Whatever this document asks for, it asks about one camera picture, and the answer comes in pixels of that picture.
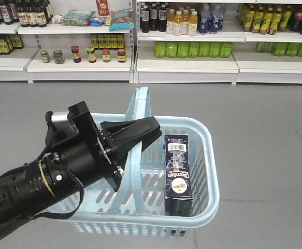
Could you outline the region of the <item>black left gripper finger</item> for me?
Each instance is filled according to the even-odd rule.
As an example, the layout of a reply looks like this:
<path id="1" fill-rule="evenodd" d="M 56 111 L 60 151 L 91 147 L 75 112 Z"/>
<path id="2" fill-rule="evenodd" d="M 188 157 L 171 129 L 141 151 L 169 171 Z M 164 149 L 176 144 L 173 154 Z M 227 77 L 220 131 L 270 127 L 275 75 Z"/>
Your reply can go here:
<path id="1" fill-rule="evenodd" d="M 138 143 L 142 143 L 142 150 L 146 150 L 161 136 L 161 127 L 155 117 L 110 122 L 101 124 L 103 144 L 111 150 L 131 150 Z"/>
<path id="2" fill-rule="evenodd" d="M 134 146 L 126 157 L 122 171 L 158 170 L 161 169 L 161 137 L 147 147 L 143 143 Z"/>

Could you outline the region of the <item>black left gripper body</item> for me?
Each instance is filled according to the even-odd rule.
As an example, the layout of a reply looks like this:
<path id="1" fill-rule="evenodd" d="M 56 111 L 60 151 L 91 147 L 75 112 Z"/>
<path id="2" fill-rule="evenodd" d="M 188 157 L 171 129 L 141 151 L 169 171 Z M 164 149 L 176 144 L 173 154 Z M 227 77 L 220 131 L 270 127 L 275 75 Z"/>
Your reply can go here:
<path id="1" fill-rule="evenodd" d="M 42 180 L 48 192 L 76 192 L 103 178 L 118 191 L 122 177 L 105 156 L 105 138 L 86 103 L 69 107 L 69 130 L 54 123 L 53 117 L 52 111 L 46 112 L 48 132 L 42 152 Z"/>

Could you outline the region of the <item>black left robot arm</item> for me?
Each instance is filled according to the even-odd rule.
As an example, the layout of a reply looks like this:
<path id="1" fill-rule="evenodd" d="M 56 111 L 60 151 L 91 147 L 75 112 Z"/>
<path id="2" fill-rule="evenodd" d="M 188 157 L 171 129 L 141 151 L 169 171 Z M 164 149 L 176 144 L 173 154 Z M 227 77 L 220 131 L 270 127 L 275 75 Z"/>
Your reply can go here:
<path id="1" fill-rule="evenodd" d="M 68 219 L 73 213 L 47 208 L 105 179 L 114 191 L 122 182 L 129 151 L 150 146 L 161 135 L 154 117 L 96 125 L 85 102 L 68 109 L 67 128 L 45 115 L 45 147 L 32 162 L 0 176 L 0 240 L 40 217 Z"/>

